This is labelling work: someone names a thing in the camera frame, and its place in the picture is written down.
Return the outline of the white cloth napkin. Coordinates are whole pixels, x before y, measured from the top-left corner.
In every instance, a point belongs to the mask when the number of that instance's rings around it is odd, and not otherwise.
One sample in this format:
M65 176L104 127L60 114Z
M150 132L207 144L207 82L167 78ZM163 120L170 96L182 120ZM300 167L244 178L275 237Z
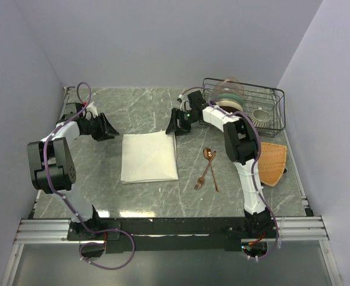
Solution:
M125 134L122 139L121 182L177 181L176 138L164 131Z

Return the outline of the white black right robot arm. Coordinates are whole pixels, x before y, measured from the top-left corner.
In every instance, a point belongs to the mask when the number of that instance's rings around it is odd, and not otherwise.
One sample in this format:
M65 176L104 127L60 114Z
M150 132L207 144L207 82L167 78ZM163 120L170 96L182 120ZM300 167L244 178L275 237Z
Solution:
M241 111L229 113L215 101L204 100L199 91L187 95L189 109L172 108L165 133L182 136L192 124L203 121L222 131L227 157L233 162L244 195L243 229L249 237L272 234L274 214L267 205L260 181L258 161L261 141L251 119Z

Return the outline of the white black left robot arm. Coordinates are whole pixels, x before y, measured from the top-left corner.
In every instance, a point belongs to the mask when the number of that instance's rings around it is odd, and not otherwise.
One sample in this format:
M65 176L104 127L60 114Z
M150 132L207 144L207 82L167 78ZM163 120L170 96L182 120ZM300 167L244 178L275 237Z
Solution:
M113 139L119 133L94 106L69 103L47 137L27 144L27 156L34 188L53 196L66 207L71 213L71 231L94 240L102 234L101 219L95 207L74 186L76 168L70 145L81 135L100 142Z

